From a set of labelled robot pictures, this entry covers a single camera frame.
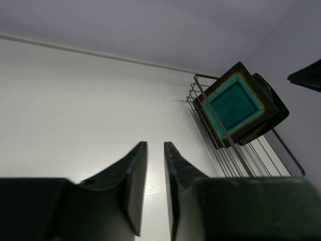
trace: white wall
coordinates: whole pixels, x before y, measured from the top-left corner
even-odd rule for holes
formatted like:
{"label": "white wall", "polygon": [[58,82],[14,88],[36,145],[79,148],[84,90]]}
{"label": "white wall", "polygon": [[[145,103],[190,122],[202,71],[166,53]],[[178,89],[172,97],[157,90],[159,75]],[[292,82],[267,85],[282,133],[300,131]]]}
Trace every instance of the white wall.
{"label": "white wall", "polygon": [[301,0],[245,61],[279,94],[290,116],[276,130],[321,191],[321,93],[291,84],[289,74],[321,58],[321,1]]}
{"label": "white wall", "polygon": [[217,176],[184,103],[192,74],[0,40],[0,176],[79,182],[148,141],[142,240],[170,240],[165,141]]}

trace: metal rod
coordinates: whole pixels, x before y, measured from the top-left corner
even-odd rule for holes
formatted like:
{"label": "metal rod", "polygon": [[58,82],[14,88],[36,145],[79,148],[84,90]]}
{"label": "metal rod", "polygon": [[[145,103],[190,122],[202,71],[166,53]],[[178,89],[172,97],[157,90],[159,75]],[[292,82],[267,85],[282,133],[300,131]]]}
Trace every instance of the metal rod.
{"label": "metal rod", "polygon": [[290,149],[287,147],[287,145],[284,143],[284,141],[282,140],[282,138],[279,136],[279,134],[276,132],[276,130],[273,128],[272,132],[274,133],[274,135],[276,136],[276,138],[280,141],[280,143],[282,144],[282,146],[284,147],[284,149],[286,150],[286,152],[290,155],[290,157],[292,158],[292,160],[294,161],[294,163],[297,165],[298,169],[301,171],[302,173],[302,177],[305,176],[305,170],[304,168],[301,166],[300,162],[297,160],[297,158],[294,156],[294,154],[290,151]]}
{"label": "metal rod", "polygon": [[219,125],[220,125],[220,127],[222,128],[222,130],[223,130],[223,132],[224,132],[224,134],[225,134],[225,136],[226,136],[226,138],[227,138],[228,142],[229,142],[229,143],[230,143],[230,145],[232,146],[232,149],[235,151],[235,153],[236,153],[237,157],[240,159],[240,162],[242,163],[242,165],[243,165],[243,167],[244,167],[245,171],[247,172],[247,174],[249,175],[249,177],[254,177],[254,176],[253,176],[253,174],[251,173],[251,171],[250,171],[249,167],[246,165],[245,161],[243,160],[243,157],[242,157],[242,156],[241,156],[241,154],[237,151],[237,149],[236,149],[236,147],[235,147],[235,145],[234,145],[233,140],[231,139],[231,137],[230,137],[229,133],[228,133],[228,132],[227,132],[227,130],[225,129],[225,127],[224,127],[223,123],[221,122],[221,120],[220,120],[219,116],[216,114],[216,112],[215,112],[215,110],[214,110],[213,106],[211,105],[211,103],[210,103],[209,99],[207,98],[207,96],[206,96],[205,92],[203,91],[203,89],[202,89],[202,87],[201,87],[200,83],[198,82],[196,75],[194,76],[194,80],[195,80],[195,82],[196,82],[196,84],[197,84],[198,88],[200,89],[200,91],[201,91],[201,93],[202,93],[202,96],[203,96],[203,98],[204,98],[205,102],[206,102],[206,103],[207,103],[207,105],[209,106],[209,108],[210,108],[210,110],[211,110],[212,114],[215,116],[216,121],[218,122],[218,124],[219,124]]}
{"label": "metal rod", "polygon": [[250,158],[252,159],[252,161],[253,161],[254,165],[256,166],[256,168],[257,168],[257,169],[259,170],[259,172],[261,173],[261,170],[258,168],[256,162],[254,161],[254,159],[253,159],[253,157],[251,156],[251,154],[249,153],[249,151],[246,149],[246,147],[244,147],[244,149],[246,150],[247,154],[248,154],[248,155],[250,156]]}
{"label": "metal rod", "polygon": [[[204,117],[201,116],[201,118],[202,118],[204,124],[206,125],[206,128],[209,130],[209,127],[207,126]],[[211,137],[212,137],[212,140],[214,140],[216,147],[218,148],[218,145],[217,145],[217,143],[216,143],[216,141],[215,141],[212,133],[211,133],[211,132],[209,132],[209,133],[210,133],[210,135],[211,135]],[[227,171],[226,168],[228,168],[228,170],[229,170],[229,172],[231,173],[232,177],[236,176],[236,173],[234,172],[234,169],[232,168],[231,164],[230,164],[228,161],[225,161],[225,158],[226,158],[226,160],[227,160],[227,156],[225,155],[225,153],[224,153],[225,158],[223,157],[221,150],[219,151],[219,153],[221,154],[221,157],[223,158],[223,162],[222,162],[222,159],[216,155],[216,152],[214,152],[214,155],[215,155],[215,157],[217,158],[221,169],[223,170],[223,168],[222,168],[222,166],[221,166],[221,163],[223,163],[223,166],[224,166],[225,170]]]}
{"label": "metal rod", "polygon": [[270,155],[268,154],[268,152],[266,151],[265,147],[262,145],[262,143],[260,142],[259,139],[257,139],[258,142],[261,144],[261,146],[263,147],[265,153],[267,154],[267,156],[269,157],[269,159],[271,160],[271,162],[273,163],[274,167],[276,168],[277,172],[280,174],[280,176],[282,176],[282,174],[280,173],[279,169],[276,167],[274,161],[272,160],[272,158],[270,157]]}
{"label": "metal rod", "polygon": [[275,150],[275,148],[272,146],[272,144],[270,143],[270,141],[268,140],[268,138],[266,138],[266,141],[270,144],[270,146],[272,147],[272,149],[274,150],[274,152],[276,153],[277,157],[279,158],[279,160],[282,162],[283,166],[286,168],[287,172],[290,174],[290,176],[294,176],[292,175],[292,173],[290,172],[290,170],[287,168],[287,166],[284,164],[283,160],[281,159],[281,157],[279,156],[279,154],[277,153],[277,151]]}
{"label": "metal rod", "polygon": [[201,86],[202,87],[210,87],[209,85],[204,85],[204,84],[201,84]]}
{"label": "metal rod", "polygon": [[189,96],[186,97],[186,102],[189,100],[190,96],[192,96],[192,91],[194,90],[194,85],[192,86],[192,84],[191,84],[191,87],[192,87],[192,89],[191,89],[191,92],[189,92],[190,93]]}
{"label": "metal rod", "polygon": [[248,146],[250,147],[250,149],[252,150],[252,152],[254,153],[255,157],[257,158],[257,160],[259,161],[259,163],[261,164],[262,168],[264,169],[264,171],[266,172],[266,174],[271,177],[271,173],[269,172],[269,170],[267,169],[267,167],[264,165],[262,159],[259,157],[259,155],[257,154],[256,150],[254,149],[252,143],[249,143]]}
{"label": "metal rod", "polygon": [[237,163],[236,163],[236,161],[235,161],[235,159],[234,159],[234,157],[233,157],[233,155],[232,155],[232,153],[231,153],[231,150],[230,150],[229,148],[227,148],[227,149],[225,149],[225,150],[226,150],[226,152],[228,153],[227,155],[230,157],[232,163],[234,164],[235,170],[237,171],[238,175],[239,175],[240,177],[244,176],[243,173],[241,172],[240,167],[237,165]]}
{"label": "metal rod", "polygon": [[204,75],[204,74],[196,74],[195,76],[201,77],[201,78],[207,78],[207,79],[220,79],[219,77],[214,77],[214,76],[209,76],[209,75]]}
{"label": "metal rod", "polygon": [[210,143],[210,147],[211,147],[211,149],[212,149],[212,151],[213,151],[213,153],[214,153],[214,155],[215,155],[215,157],[216,157],[216,159],[217,159],[217,161],[218,161],[218,163],[219,163],[219,165],[220,165],[220,167],[221,167],[224,175],[225,175],[226,177],[231,177],[229,171],[227,170],[228,167],[226,167],[226,166],[224,165],[224,162],[222,162],[222,160],[217,156],[216,151],[213,149],[213,145],[211,145],[211,144],[213,144],[213,143],[211,143],[210,140],[208,140],[208,142]]}

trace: dark ceramic dish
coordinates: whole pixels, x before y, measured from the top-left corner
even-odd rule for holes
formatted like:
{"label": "dark ceramic dish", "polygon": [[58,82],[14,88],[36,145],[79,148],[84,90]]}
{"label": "dark ceramic dish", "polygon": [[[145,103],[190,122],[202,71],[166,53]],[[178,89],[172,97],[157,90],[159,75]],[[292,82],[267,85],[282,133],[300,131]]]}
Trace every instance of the dark ceramic dish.
{"label": "dark ceramic dish", "polygon": [[253,130],[252,132],[249,132],[243,139],[238,142],[238,144],[240,145],[245,145],[252,140],[260,137],[261,135],[267,133],[289,116],[288,109],[286,108],[280,97],[276,94],[274,89],[272,89],[272,87],[266,82],[266,80],[258,73],[255,73],[252,76],[278,108],[278,113],[259,128]]}
{"label": "dark ceramic dish", "polygon": [[[267,121],[278,113],[278,108],[268,92],[269,88],[260,87],[241,62],[205,90],[211,105],[235,143],[249,134],[263,130]],[[194,105],[209,127],[217,143],[216,148],[223,147],[220,139],[225,147],[229,147],[224,131],[202,95],[194,100]]]}

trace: metal wire shelf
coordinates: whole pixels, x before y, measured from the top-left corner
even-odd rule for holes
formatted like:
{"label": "metal wire shelf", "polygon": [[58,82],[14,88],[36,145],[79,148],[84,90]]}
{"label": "metal wire shelf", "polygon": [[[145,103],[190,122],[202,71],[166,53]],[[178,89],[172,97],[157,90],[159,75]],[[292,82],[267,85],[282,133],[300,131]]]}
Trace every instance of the metal wire shelf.
{"label": "metal wire shelf", "polygon": [[[189,103],[194,114],[202,119],[202,122],[208,133],[206,139],[209,142],[214,154],[213,161],[216,161],[219,164],[224,176],[305,176],[303,167],[274,129],[244,146],[233,143],[217,113],[204,93],[204,90],[210,86],[207,84],[200,84],[198,80],[199,77],[207,80],[218,80],[219,78],[196,74],[194,76],[194,83],[191,84],[191,90],[189,90],[189,95],[186,98],[186,102]],[[224,148],[215,148],[215,146],[218,147],[218,144],[210,132],[210,128],[207,126],[204,118],[202,115],[198,114],[200,112],[199,107],[193,104],[193,101],[200,94],[203,95],[204,100],[210,107],[213,116],[215,116],[218,124],[225,132],[231,147],[226,148],[222,140],[220,140]]]}

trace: black plastic piece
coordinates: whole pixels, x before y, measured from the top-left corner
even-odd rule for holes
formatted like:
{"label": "black plastic piece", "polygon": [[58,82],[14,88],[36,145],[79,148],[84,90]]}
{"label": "black plastic piece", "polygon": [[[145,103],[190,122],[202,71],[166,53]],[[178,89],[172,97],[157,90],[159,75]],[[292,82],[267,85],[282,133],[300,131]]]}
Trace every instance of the black plastic piece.
{"label": "black plastic piece", "polygon": [[0,240],[133,241],[140,234],[147,143],[76,185],[0,179]]}
{"label": "black plastic piece", "polygon": [[321,59],[288,76],[293,84],[321,92]]}
{"label": "black plastic piece", "polygon": [[302,178],[210,178],[165,143],[173,241],[321,240],[321,202]]}

